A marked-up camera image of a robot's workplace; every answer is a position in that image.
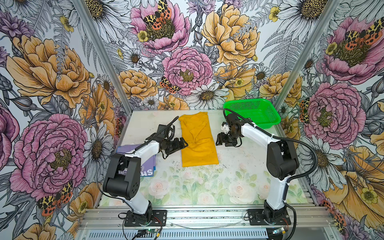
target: black mounting plate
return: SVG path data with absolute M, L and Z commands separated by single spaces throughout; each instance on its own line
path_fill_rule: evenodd
M 152 215 L 154 217 L 157 217 L 161 223 L 158 221 L 152 220 L 150 224 L 148 224 L 146 227 L 160 227 L 161 225 L 164 227 L 167 223 L 167 210 L 152 210 Z M 125 221 L 124 221 L 124 227 L 143 227 L 138 222 L 134 222 L 134 219 L 127 215 Z
M 263 211 L 264 211 L 264 209 L 248 209 L 247 210 L 249 224 L 251 226 L 260 226 L 260 225 L 265 226 L 266 225 L 266 226 L 270 226 L 270 227 L 275 227 L 275 225 L 286 225 L 283 218 L 285 218 L 285 220 L 287 220 L 288 225 L 291 225 L 291 220 L 289 217 L 280 218 L 273 225 L 269 224 L 269 223 L 264 221 Z M 284 211 L 283 216 L 288 216 L 287 210 Z

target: table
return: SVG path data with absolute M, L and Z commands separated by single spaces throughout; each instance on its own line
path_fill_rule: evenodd
M 176 116 L 201 110 L 134 111 L 121 145 L 141 144 L 159 124 L 168 124 Z M 225 121 L 222 110 L 207 110 L 214 141 Z M 181 137 L 176 121 L 175 137 Z M 275 127 L 267 129 L 277 135 Z M 139 191 L 153 206 L 218 206 L 263 204 L 268 196 L 271 175 L 266 168 L 266 149 L 248 138 L 240 147 L 216 146 L 218 165 L 182 167 L 181 151 L 167 159 L 156 155 L 153 177 L 141 177 Z M 300 184 L 291 182 L 287 202 L 307 204 Z M 119 206 L 122 202 L 103 196 L 99 206 Z

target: purple folded shirt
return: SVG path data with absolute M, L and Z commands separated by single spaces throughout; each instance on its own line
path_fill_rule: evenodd
M 135 149 L 135 147 L 137 147 L 139 145 L 140 144 L 120 146 L 120 147 L 118 147 L 117 152 L 130 152 L 133 149 Z M 155 170 L 155 166 L 156 166 L 156 156 L 153 155 L 141 166 L 140 176 L 141 177 L 152 177 L 153 172 Z

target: butterfly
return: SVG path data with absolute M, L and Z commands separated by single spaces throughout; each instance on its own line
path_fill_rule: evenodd
M 310 98 L 306 98 L 300 103 L 300 121 L 303 123 L 309 123 L 310 118 L 308 116 L 308 106 L 310 105 Z
M 373 45 L 382 37 L 382 31 L 384 28 L 384 17 L 374 22 L 368 29 L 358 31 L 348 31 L 345 33 L 344 40 L 347 42 L 345 48 L 352 51 L 355 47 L 361 47 L 363 44 Z
M 153 30 L 160 30 L 163 24 L 166 24 L 166 20 L 169 20 L 172 16 L 172 10 L 168 7 L 167 0 L 159 0 L 157 3 L 157 11 L 154 15 L 148 15 L 143 18 L 144 23 L 152 27 Z
M 343 232 L 343 228 L 345 226 L 347 226 L 347 223 L 345 221 L 345 218 L 343 216 L 343 214 L 341 214 L 339 212 L 339 210 L 335 209 L 334 207 L 332 207 L 331 203 L 327 200 L 322 200 L 320 203 L 319 203 L 319 206 L 322 206 L 322 207 L 326 207 L 327 210 L 329 211 L 329 213 L 331 214 L 332 218 L 333 218 L 333 222 L 335 222 L 335 225 L 337 227 L 337 229 L 339 230 L 339 232 Z
M 37 201 L 37 206 L 43 211 L 41 215 L 48 217 L 54 213 L 56 208 L 67 204 L 73 196 L 73 182 L 69 181 L 63 189 L 55 196 L 45 196 Z
M 166 77 L 161 78 L 160 87 L 165 88 L 169 93 L 177 93 L 180 87 L 172 85 Z

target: robotic arm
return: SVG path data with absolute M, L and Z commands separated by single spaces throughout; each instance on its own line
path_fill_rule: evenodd
M 264 201 L 264 210 L 258 217 L 267 224 L 273 225 L 285 218 L 286 194 L 289 183 L 287 180 L 295 174 L 299 167 L 295 146 L 291 141 L 279 140 L 266 134 L 265 131 L 256 127 L 256 124 L 240 119 L 237 114 L 230 113 L 225 117 L 226 122 L 222 124 L 222 130 L 217 135 L 216 145 L 237 146 L 237 139 L 248 137 L 259 145 L 264 146 L 267 151 L 266 165 L 269 173 L 274 177 L 271 179 L 271 191 Z
M 173 123 L 178 118 L 175 117 L 166 126 L 160 124 L 156 133 L 130 153 L 115 153 L 111 157 L 103 182 L 103 191 L 121 199 L 132 209 L 127 213 L 130 223 L 146 226 L 152 219 L 152 204 L 138 191 L 142 164 L 158 152 L 161 152 L 165 159 L 170 154 L 188 147 L 182 137 L 173 139 L 175 135 Z

